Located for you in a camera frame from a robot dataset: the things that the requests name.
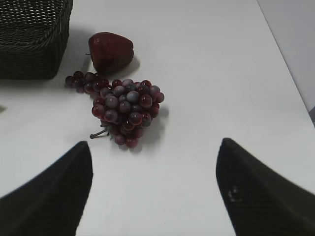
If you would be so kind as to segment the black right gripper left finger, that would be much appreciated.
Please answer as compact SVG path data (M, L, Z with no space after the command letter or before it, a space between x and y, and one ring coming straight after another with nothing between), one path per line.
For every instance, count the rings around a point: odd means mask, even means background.
M0 199L2 236L74 236L90 193L90 148L80 141L39 175Z

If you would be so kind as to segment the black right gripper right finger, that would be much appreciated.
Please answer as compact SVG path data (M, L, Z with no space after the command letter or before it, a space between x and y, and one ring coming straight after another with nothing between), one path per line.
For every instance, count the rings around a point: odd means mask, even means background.
M231 138L221 142L216 179L238 236L313 236L315 196L274 172Z

